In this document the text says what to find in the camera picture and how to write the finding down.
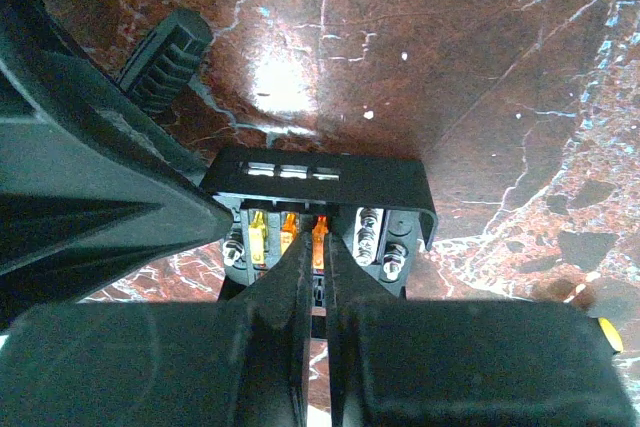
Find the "fuse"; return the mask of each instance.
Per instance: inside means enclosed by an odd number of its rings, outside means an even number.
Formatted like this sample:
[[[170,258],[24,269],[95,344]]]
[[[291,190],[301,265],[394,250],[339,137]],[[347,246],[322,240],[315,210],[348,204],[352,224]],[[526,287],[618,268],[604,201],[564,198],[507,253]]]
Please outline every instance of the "fuse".
[[[284,226],[280,231],[280,253],[284,254],[293,239],[298,235],[298,229],[296,227],[296,214],[287,214],[287,217],[284,221]]]
[[[267,236],[267,226],[264,223],[264,212],[258,210],[249,225],[249,248],[251,249],[251,263],[264,264],[264,239]]]
[[[324,270],[324,236],[329,233],[327,216],[318,216],[318,222],[312,231],[313,238],[313,268]]]

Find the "yellow tip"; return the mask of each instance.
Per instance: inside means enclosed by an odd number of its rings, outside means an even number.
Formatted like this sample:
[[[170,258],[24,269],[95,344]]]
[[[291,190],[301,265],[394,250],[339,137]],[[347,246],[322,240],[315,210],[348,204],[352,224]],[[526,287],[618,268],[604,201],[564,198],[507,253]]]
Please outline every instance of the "yellow tip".
[[[609,344],[611,344],[611,348],[619,354],[624,352],[624,346],[622,345],[622,338],[620,337],[620,334],[618,333],[616,328],[613,326],[613,324],[609,322],[607,319],[605,319],[604,317],[599,317],[598,323],[600,324],[600,328],[602,329],[604,336],[609,341]]]

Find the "white speck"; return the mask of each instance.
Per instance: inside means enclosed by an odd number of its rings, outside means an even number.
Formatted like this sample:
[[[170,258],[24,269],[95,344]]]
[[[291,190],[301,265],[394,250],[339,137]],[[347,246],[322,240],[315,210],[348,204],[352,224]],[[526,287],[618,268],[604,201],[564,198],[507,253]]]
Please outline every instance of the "white speck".
[[[600,277],[601,277],[600,272],[596,272],[594,270],[593,272],[589,272],[587,274],[587,276],[585,277],[584,281],[585,282],[593,282],[594,280],[599,279]]]

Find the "marble surface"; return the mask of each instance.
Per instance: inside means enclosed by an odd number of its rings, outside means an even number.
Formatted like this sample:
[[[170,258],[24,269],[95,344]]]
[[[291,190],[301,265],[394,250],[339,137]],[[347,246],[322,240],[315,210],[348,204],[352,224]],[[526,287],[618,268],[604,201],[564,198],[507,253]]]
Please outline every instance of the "marble surface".
[[[45,2],[112,74],[171,10],[201,12],[211,51],[156,121],[205,159],[228,144],[422,159],[441,227],[409,297],[607,316],[640,406],[640,0]],[[222,275],[214,244],[92,299],[213,301]],[[310,401],[326,410],[324,348]]]

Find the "brown marble tabletop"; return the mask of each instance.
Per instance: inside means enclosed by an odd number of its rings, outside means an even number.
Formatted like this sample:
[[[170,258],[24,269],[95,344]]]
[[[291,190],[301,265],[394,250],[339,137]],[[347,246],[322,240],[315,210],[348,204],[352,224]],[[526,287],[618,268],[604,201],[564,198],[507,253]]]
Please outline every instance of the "brown marble tabletop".
[[[640,409],[639,2],[45,0],[112,74],[173,9],[201,12],[211,51],[156,121],[205,159],[228,144],[421,159],[441,227],[409,297],[606,316]],[[91,299],[214,301],[223,274],[212,244]],[[321,410],[326,357],[313,346]]]

